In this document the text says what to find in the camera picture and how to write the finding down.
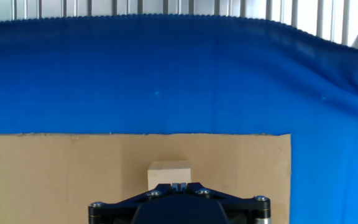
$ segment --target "cardboard sheet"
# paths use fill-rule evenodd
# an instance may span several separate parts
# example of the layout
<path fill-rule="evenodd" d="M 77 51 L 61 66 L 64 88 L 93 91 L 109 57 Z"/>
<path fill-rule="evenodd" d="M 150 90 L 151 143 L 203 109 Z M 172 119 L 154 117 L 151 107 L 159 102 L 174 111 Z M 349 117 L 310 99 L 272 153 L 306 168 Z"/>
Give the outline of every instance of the cardboard sheet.
<path fill-rule="evenodd" d="M 0 224 L 87 223 L 88 204 L 147 191 L 151 162 L 174 160 L 205 187 L 271 198 L 288 223 L 290 135 L 174 134 L 0 136 Z"/>

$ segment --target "blue backdrop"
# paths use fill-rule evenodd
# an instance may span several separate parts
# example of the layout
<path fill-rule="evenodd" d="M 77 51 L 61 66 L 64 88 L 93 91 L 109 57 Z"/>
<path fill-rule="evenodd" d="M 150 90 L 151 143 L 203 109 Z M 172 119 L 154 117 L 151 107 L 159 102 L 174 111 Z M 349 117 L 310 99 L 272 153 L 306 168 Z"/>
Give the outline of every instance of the blue backdrop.
<path fill-rule="evenodd" d="M 291 133 L 291 223 L 358 223 L 358 50 L 275 22 L 0 23 L 11 133 Z"/>

